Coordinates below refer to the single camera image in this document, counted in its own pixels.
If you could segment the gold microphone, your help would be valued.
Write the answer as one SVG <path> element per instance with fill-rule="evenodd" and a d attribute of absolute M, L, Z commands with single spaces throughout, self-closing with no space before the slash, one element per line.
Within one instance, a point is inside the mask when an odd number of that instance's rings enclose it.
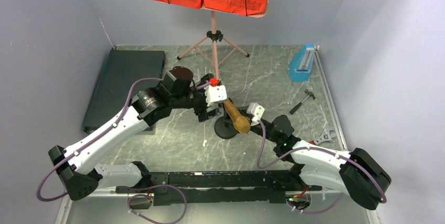
<path fill-rule="evenodd" d="M 248 133 L 251 127 L 248 118 L 243 116 L 230 100 L 224 101 L 223 105 L 225 111 L 232 120 L 234 129 L 241 134 Z"/>

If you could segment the black microphone stand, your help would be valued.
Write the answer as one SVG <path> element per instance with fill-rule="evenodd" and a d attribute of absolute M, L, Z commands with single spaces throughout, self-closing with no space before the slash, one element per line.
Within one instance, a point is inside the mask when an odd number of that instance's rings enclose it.
<path fill-rule="evenodd" d="M 239 134 L 239 132 L 234 128 L 232 120 L 223 116 L 216 120 L 214 124 L 214 132 L 223 140 L 231 139 Z"/>

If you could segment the blue metronome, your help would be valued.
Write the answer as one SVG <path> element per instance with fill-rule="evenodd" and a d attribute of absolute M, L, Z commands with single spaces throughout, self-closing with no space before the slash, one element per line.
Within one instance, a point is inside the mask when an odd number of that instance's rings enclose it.
<path fill-rule="evenodd" d="M 308 81 L 314 57 L 315 46 L 313 44 L 304 45 L 289 63 L 288 73 L 290 80 L 293 82 Z"/>

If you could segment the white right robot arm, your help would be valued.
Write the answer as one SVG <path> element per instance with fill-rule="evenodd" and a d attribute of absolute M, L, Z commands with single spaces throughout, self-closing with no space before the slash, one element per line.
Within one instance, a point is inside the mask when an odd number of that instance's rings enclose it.
<path fill-rule="evenodd" d="M 305 186 L 321 186 L 347 194 L 361 207 L 375 210 L 385 204 L 392 179 L 362 148 L 336 151 L 309 143 L 293 135 L 287 116 L 279 123 L 252 118 L 250 130 L 262 136 L 257 167 L 268 169 L 279 161 L 293 164 L 289 183 L 301 190 Z"/>

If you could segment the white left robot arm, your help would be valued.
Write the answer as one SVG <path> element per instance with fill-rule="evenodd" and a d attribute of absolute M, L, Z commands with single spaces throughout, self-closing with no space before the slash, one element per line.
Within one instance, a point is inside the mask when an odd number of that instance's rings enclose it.
<path fill-rule="evenodd" d="M 126 165 L 105 165 L 104 156 L 133 135 L 170 116 L 174 109 L 192 109 L 200 122 L 216 116 L 215 105 L 227 100 L 226 87 L 212 74 L 195 83 L 193 73 L 174 67 L 154 87 L 136 91 L 133 84 L 123 108 L 109 121 L 84 139 L 49 150 L 53 172 L 60 178 L 65 194 L 80 200 L 96 189 L 122 186 L 145 192 L 152 186 L 152 176 L 139 161 Z"/>

